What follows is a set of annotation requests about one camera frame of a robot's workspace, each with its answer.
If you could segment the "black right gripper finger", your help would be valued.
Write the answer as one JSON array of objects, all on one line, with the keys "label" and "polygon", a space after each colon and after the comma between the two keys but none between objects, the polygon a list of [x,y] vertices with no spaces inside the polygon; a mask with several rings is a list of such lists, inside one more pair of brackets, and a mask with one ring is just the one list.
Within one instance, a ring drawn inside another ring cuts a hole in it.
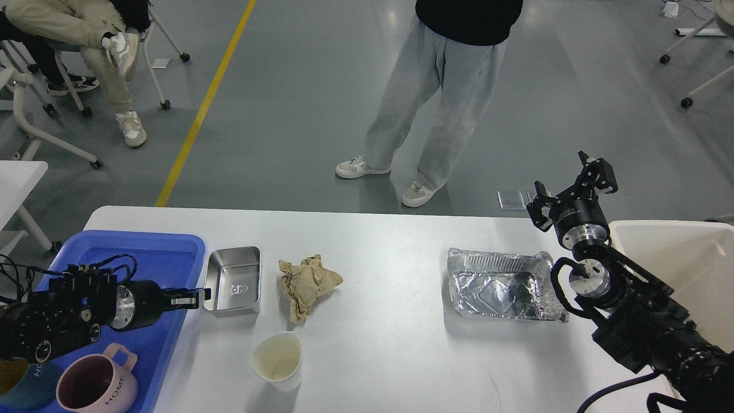
[{"label": "black right gripper finger", "polygon": [[577,154],[582,170],[569,188],[571,199],[593,200],[599,194],[616,193],[619,187],[611,164],[603,158],[592,158],[583,151]]},{"label": "black right gripper finger", "polygon": [[536,196],[526,205],[526,210],[529,212],[534,226],[542,232],[548,232],[553,227],[553,220],[543,213],[543,209],[551,208],[558,204],[558,198],[549,195],[546,187],[540,181],[534,182],[534,188]]}]

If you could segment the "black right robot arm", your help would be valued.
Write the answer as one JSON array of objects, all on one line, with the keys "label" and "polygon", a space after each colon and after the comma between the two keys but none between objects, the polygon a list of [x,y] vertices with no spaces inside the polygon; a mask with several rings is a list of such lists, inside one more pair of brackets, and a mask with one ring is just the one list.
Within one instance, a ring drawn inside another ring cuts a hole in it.
[{"label": "black right robot arm", "polygon": [[582,170],[558,195],[535,181],[527,204],[536,228],[554,228],[559,245],[572,257],[554,262],[550,281],[571,314],[594,322],[592,339],[633,373],[652,373],[595,392],[579,406],[585,412],[600,398],[664,376],[678,397],[651,392],[646,408],[668,406],[682,412],[731,412],[732,353],[708,342],[690,313],[672,298],[673,288],[612,246],[611,231],[599,204],[601,193],[618,189],[613,167],[603,158],[579,152]]}]

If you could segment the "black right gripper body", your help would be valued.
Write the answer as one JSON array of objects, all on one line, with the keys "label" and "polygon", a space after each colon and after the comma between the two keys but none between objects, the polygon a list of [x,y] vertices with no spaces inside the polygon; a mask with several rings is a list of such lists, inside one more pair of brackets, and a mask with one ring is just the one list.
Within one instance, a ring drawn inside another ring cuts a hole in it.
[{"label": "black right gripper body", "polygon": [[598,199],[562,201],[550,208],[558,241],[572,250],[582,241],[605,243],[609,239],[608,222]]}]

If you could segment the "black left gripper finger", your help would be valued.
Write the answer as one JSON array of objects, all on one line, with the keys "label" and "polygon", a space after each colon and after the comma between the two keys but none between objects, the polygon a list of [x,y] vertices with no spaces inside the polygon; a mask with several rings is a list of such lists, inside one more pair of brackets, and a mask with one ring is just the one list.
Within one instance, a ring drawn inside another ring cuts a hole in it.
[{"label": "black left gripper finger", "polygon": [[205,301],[212,298],[211,288],[195,288],[195,289],[164,289],[163,290],[163,306],[164,311],[175,310],[192,310],[198,309],[204,305]]}]

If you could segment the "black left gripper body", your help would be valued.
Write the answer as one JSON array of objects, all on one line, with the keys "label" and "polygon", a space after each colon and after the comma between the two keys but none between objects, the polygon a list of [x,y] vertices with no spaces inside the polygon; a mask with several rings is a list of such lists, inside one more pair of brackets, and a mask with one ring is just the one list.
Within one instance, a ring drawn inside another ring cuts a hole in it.
[{"label": "black left gripper body", "polygon": [[170,298],[153,280],[138,280],[118,285],[117,307],[110,328],[126,332],[152,326],[167,311]]}]

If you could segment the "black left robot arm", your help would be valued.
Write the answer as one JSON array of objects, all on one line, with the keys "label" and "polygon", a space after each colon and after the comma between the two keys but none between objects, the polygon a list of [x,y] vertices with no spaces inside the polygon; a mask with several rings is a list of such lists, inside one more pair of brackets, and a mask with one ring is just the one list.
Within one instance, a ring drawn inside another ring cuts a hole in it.
[{"label": "black left robot arm", "polygon": [[16,299],[2,297],[2,360],[47,363],[95,344],[104,326],[134,331],[165,312],[198,309],[212,298],[206,287],[162,288],[154,280],[134,280],[137,261],[112,267],[116,259],[48,270],[47,290],[19,287]]}]

